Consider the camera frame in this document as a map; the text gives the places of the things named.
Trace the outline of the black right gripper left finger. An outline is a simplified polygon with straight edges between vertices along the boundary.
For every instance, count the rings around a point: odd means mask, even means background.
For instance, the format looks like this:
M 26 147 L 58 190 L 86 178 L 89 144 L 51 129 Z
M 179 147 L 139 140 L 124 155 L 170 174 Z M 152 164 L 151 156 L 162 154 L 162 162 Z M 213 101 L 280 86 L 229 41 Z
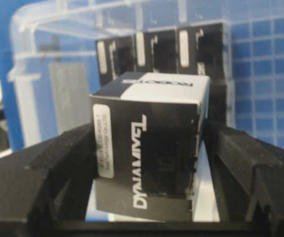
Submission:
M 83 220 L 95 166 L 92 124 L 0 158 L 0 222 Z

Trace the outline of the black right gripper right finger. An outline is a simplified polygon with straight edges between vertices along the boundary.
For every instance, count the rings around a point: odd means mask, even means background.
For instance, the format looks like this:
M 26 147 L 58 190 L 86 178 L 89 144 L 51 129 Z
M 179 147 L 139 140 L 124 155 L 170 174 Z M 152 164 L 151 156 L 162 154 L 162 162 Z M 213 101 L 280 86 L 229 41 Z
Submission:
M 284 149 L 215 120 L 204 123 L 221 221 L 251 220 L 260 212 L 284 221 Z

